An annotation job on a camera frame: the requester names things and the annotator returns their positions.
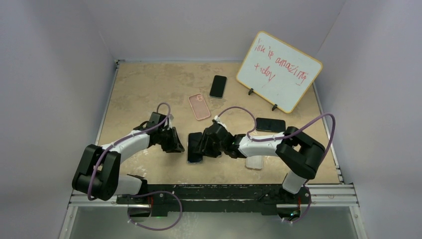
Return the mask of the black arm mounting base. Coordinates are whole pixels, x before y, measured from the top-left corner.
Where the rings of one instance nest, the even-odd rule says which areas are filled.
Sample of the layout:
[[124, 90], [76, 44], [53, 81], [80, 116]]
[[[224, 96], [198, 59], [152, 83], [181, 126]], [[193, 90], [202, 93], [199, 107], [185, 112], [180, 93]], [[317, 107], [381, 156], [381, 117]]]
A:
[[136, 195], [123, 194], [116, 202], [151, 206], [153, 217], [169, 212], [260, 213], [295, 221], [309, 209], [307, 187], [292, 194], [280, 184], [149, 184], [142, 181]]

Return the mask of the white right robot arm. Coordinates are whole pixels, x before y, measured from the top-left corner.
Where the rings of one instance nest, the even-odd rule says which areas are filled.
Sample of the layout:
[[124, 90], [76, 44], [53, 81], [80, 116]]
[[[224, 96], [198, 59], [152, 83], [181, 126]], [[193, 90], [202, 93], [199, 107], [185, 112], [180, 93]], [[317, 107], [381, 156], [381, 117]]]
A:
[[222, 154], [231, 158], [279, 157], [289, 168], [279, 190], [280, 198], [287, 203], [299, 196], [306, 182], [315, 179], [327, 154], [325, 146], [294, 126], [277, 134], [251, 137], [231, 134], [223, 123], [215, 120], [205, 128], [193, 151], [212, 158]]

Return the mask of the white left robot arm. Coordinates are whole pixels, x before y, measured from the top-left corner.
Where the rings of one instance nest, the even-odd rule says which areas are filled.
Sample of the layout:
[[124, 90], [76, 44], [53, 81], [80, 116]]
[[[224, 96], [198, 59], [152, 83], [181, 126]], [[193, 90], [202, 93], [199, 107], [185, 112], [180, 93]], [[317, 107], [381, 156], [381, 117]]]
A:
[[154, 145], [159, 145], [165, 153], [185, 151], [170, 117], [158, 112], [152, 112], [148, 121], [115, 142], [88, 145], [72, 180], [72, 188], [87, 194], [91, 201], [129, 195], [135, 203], [144, 203], [148, 199], [147, 180], [136, 175], [120, 175], [120, 165]]

